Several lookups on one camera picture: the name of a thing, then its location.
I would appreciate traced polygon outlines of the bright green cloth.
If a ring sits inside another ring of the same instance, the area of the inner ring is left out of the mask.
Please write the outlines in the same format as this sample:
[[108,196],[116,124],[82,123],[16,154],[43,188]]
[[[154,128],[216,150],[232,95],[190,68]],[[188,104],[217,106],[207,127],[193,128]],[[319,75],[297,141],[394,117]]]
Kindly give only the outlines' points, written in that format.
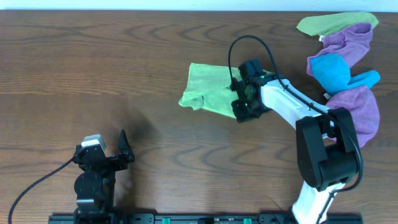
[[236,67],[191,63],[179,105],[235,119],[231,104],[238,99],[238,94],[231,90],[231,77],[241,79]]

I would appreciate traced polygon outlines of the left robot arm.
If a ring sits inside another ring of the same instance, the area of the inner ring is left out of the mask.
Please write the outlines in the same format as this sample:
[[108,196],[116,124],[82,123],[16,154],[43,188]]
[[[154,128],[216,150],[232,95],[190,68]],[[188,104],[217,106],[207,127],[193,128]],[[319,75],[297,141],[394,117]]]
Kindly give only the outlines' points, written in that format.
[[113,207],[116,172],[126,170],[135,155],[121,130],[117,149],[119,154],[105,155],[106,145],[99,134],[85,137],[75,147],[73,162],[83,171],[75,183],[77,209],[74,223],[127,223],[122,212]]

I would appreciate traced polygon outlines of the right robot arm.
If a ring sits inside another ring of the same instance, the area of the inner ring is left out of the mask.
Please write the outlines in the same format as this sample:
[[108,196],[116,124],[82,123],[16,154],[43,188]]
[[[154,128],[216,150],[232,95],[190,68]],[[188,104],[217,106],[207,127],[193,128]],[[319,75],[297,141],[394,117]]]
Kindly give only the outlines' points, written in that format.
[[231,104],[238,122],[273,110],[295,129],[297,164],[304,183],[283,223],[362,223],[361,215],[327,213],[337,193],[361,173],[349,111],[318,104],[275,73],[233,78],[231,89],[238,94]]

